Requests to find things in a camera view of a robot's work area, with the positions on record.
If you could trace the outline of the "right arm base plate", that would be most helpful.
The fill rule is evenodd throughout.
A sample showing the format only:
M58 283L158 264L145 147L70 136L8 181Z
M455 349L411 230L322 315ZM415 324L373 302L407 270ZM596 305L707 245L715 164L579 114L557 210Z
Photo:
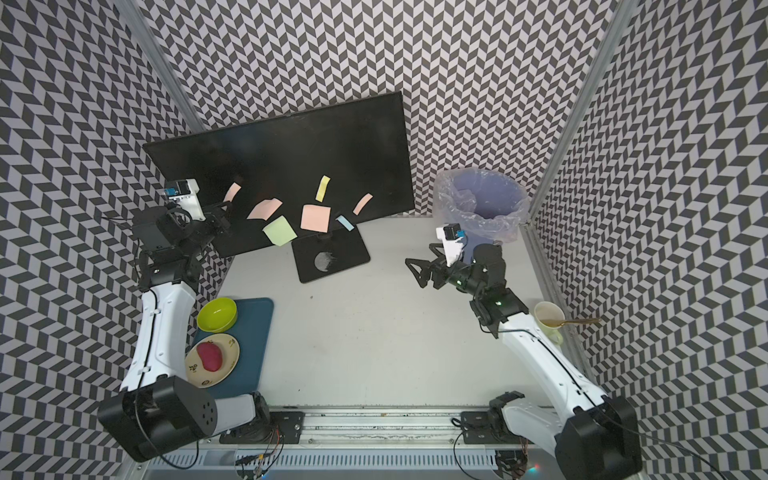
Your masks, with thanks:
M468 445L523 445L527 438L511 432L501 416L489 410L463 411L458 427Z

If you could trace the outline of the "peach sticky note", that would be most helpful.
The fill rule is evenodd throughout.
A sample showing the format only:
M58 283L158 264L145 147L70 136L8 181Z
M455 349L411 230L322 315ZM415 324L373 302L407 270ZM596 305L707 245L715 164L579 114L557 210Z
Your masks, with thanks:
M283 202L277 198L265 199L253 207L247 216L248 220L269 220L282 206Z

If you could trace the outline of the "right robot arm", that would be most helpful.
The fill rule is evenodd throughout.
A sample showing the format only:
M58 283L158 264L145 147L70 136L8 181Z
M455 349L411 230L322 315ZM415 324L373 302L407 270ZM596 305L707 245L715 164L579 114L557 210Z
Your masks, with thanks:
M481 244L470 263L449 262L444 246L432 261L408 258L420 287L451 285L470 295L479 325L501 341L535 378L551 403L545 409L513 392L495 407L505 428L552 455L568 479L629 479L643 469L637 415L623 397L610 397L550 341L508 287L498 245Z

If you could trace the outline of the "small blue sticky note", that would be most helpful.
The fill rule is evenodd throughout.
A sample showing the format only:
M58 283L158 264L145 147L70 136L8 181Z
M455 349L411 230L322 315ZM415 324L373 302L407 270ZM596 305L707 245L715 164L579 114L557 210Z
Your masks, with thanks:
M353 231L355 229L355 226L347 220L343 215L339 215L336 220L347 230L347 231Z

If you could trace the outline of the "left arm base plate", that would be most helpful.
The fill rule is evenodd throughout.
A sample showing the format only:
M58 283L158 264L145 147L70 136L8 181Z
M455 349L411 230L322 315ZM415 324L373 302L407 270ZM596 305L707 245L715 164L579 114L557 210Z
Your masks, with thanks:
M300 442L305 413L300 410L284 410L270 413L269 423L261 420L228 430L219 436L221 444L256 444L268 442L295 445Z

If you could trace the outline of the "pink square sticky note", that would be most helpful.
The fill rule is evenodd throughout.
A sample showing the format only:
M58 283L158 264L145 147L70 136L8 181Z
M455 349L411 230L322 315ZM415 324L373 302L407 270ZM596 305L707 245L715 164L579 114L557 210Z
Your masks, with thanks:
M304 205L300 227L307 231L327 233L330 216L330 207L311 204Z

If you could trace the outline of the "yellow narrow sticky note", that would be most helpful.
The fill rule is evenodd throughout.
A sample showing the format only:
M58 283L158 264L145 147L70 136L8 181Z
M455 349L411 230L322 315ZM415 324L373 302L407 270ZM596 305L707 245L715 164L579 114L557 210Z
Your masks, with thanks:
M330 180L331 178L326 175L321 178L315 195L315 200L317 202L322 203L324 201Z

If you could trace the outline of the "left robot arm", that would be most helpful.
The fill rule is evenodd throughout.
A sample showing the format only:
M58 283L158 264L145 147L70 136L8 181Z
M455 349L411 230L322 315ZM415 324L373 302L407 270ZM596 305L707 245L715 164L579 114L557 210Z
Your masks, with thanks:
M206 248L229 229L229 202L206 206L199 219L177 203L138 210L135 268L140 329L118 392L101 401L101 426L138 463L242 429L269 433L270 413L257 392L216 399L187 379L187 329Z

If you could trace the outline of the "green square sticky note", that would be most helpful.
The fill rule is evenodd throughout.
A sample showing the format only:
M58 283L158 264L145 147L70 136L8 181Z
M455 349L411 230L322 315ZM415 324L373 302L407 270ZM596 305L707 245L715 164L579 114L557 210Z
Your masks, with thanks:
M296 232L284 216L267 224L262 231L275 246L286 245L297 238Z

